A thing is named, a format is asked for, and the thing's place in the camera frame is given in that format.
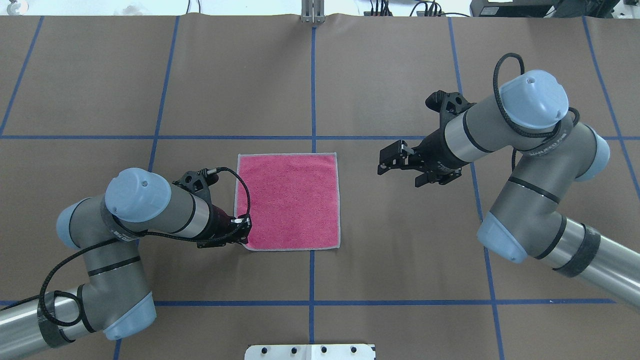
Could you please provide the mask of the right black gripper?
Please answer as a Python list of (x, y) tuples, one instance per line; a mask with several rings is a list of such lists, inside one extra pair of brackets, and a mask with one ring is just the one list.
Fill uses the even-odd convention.
[(463, 161), (450, 150), (442, 131), (426, 136), (411, 148), (406, 141), (395, 141), (379, 152), (379, 168), (412, 166), (421, 174), (414, 178), (414, 187), (427, 184), (446, 185), (462, 176)]

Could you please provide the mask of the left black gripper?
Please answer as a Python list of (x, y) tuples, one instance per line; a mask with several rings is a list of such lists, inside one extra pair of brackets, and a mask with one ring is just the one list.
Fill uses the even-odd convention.
[(209, 206), (209, 219), (204, 230), (197, 236), (198, 249), (222, 248), (226, 244), (249, 243), (252, 221), (249, 214), (236, 217), (229, 216), (215, 205)]

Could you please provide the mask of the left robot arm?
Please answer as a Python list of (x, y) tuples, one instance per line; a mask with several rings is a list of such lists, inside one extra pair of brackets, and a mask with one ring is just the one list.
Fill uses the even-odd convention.
[(118, 341), (148, 328), (157, 312), (139, 239), (157, 236), (200, 249), (248, 241), (250, 211), (231, 216), (211, 200), (210, 186), (225, 171), (188, 171), (169, 182), (128, 168), (104, 194), (63, 210), (55, 227), (74, 254), (49, 272), (37, 295), (2, 308), (1, 358), (27, 358), (97, 332)]

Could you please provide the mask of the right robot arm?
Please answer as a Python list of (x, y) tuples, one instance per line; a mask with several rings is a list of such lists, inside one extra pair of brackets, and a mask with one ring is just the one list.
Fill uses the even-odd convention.
[(639, 310), (638, 253), (557, 210), (574, 182), (606, 168), (610, 146), (594, 128), (576, 121), (565, 89), (551, 73), (526, 71), (478, 103), (439, 90), (425, 104), (439, 114), (439, 128), (418, 146), (398, 140), (383, 148), (379, 175), (414, 170), (420, 172), (416, 187), (445, 185), (464, 166), (514, 148), (522, 156), (484, 215), (478, 241), (515, 264), (540, 260)]

